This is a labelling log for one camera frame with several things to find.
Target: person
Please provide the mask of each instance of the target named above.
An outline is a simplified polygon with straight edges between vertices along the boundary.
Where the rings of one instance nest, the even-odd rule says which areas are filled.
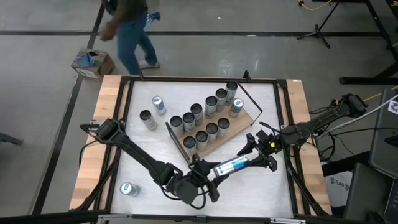
[[[140,75],[141,69],[159,68],[156,52],[144,32],[147,20],[146,0],[118,0],[112,19],[101,32],[101,40],[112,40],[117,35],[118,57],[130,75]],[[145,53],[145,60],[138,62],[134,53],[137,44]]]

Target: shoe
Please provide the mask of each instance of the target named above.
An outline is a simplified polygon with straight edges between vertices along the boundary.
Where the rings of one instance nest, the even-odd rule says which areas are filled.
[[[160,63],[156,62],[155,65],[149,65],[147,61],[142,60],[138,62],[140,69],[147,69],[147,68],[160,68]]]

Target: cardboard box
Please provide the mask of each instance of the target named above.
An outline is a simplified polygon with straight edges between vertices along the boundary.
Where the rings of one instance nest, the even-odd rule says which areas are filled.
[[[88,67],[80,66],[77,58],[90,52],[92,52],[91,54],[94,55],[94,65]],[[83,75],[85,78],[97,81],[102,81],[104,75],[112,74],[115,68],[114,63],[108,53],[87,48],[80,49],[71,66],[78,74]]]

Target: can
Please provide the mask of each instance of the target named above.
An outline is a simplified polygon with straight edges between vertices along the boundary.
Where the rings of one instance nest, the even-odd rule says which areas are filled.
[[[182,119],[180,116],[173,116],[170,119],[170,126],[176,135],[176,137],[180,137],[184,134],[184,128],[182,125]]]
[[[249,159],[243,155],[222,162],[213,168],[216,177],[233,174],[249,165]]]
[[[215,123],[208,123],[206,125],[206,132],[208,134],[208,143],[212,143],[217,138],[218,126]]]
[[[195,115],[191,112],[187,112],[182,116],[184,131],[191,134],[195,129]]]
[[[216,97],[217,97],[217,112],[221,112],[224,109],[225,101],[226,101],[226,95],[227,92],[224,89],[218,89],[216,91]]]
[[[191,106],[191,112],[195,115],[195,125],[200,126],[203,123],[203,108],[199,103],[194,103]]]
[[[149,110],[141,111],[139,117],[149,131],[154,131],[157,128],[157,123]]]
[[[124,195],[137,196],[139,194],[139,186],[125,182],[120,186],[120,192]]]
[[[239,113],[243,108],[243,104],[244,104],[243,100],[235,98],[232,103],[231,109],[229,110],[229,115],[233,118],[238,117]]]
[[[208,135],[206,131],[198,131],[196,134],[197,149],[203,150],[207,147]]]
[[[166,107],[164,107],[163,99],[160,96],[154,96],[152,98],[152,103],[155,106],[157,114],[159,115],[166,114]]]
[[[183,145],[187,152],[195,152],[197,149],[197,141],[192,136],[185,137]]]
[[[217,137],[224,138],[226,136],[226,133],[228,132],[229,120],[226,118],[220,118],[217,122],[217,125],[218,125]]]
[[[206,98],[206,106],[205,106],[205,117],[207,119],[211,119],[214,117],[217,108],[217,98],[215,96],[209,96]]]
[[[238,84],[236,82],[228,82],[226,83],[226,100],[225,105],[231,105],[232,101],[235,98],[236,90],[238,89]]]

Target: concrete floor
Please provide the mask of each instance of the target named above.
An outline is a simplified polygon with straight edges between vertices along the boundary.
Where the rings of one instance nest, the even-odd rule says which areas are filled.
[[[263,31],[310,32],[330,11],[307,11],[293,0],[148,0],[162,20],[151,31]],[[396,20],[384,1],[372,1],[393,39]],[[309,7],[320,3],[306,2]],[[98,0],[0,0],[2,30],[91,31]],[[107,13],[101,24],[110,18]],[[329,32],[375,32],[377,27],[364,4],[341,3],[326,24]],[[380,38],[330,37],[331,49],[317,39],[295,37],[153,36],[161,69],[145,75],[252,77],[303,80],[310,110],[327,105],[347,92],[363,98],[388,86],[340,85],[340,76],[371,77],[393,62]],[[75,72],[70,64],[88,36],[0,36],[0,132],[24,140],[22,146],[0,144],[0,217],[30,212],[39,180],[70,96]],[[108,52],[126,74],[116,56],[116,41],[96,39],[94,49]],[[143,58],[141,50],[137,51]],[[64,212],[78,172],[78,152],[86,136],[78,125],[91,119],[100,84],[84,80],[61,151],[43,212]],[[369,102],[370,107],[378,100]],[[374,116],[347,129],[374,126]],[[357,142],[358,136],[366,136]],[[354,153],[369,149],[371,132],[343,136]],[[329,145],[320,141],[320,148]],[[333,160],[349,156],[338,141]]]

